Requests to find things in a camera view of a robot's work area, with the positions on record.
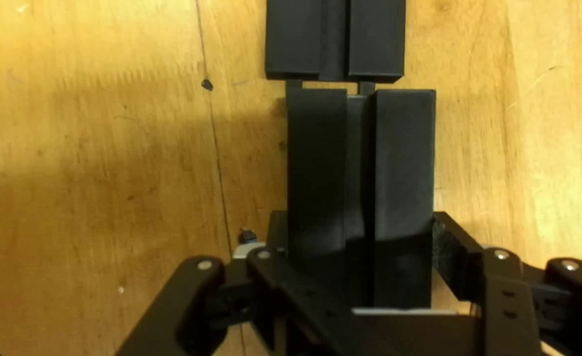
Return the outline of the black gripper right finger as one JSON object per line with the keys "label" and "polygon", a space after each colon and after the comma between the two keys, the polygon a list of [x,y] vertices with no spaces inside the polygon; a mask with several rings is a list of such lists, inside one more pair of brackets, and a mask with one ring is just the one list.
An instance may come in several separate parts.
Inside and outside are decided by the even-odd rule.
{"label": "black gripper right finger", "polygon": [[542,268],[502,246],[482,246],[448,213],[435,211],[433,266],[458,300],[478,306],[482,356],[540,356],[542,343],[582,356],[582,258]]}

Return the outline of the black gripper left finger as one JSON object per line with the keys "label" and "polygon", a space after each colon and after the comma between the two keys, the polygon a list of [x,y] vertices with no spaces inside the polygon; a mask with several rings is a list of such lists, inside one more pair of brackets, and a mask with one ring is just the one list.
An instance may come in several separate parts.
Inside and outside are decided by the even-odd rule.
{"label": "black gripper left finger", "polygon": [[292,323],[308,351],[395,356],[346,304],[268,246],[231,262],[209,254],[181,260],[116,356],[211,356],[227,327],[243,321],[251,321],[272,351],[286,349],[278,333],[282,323]]}

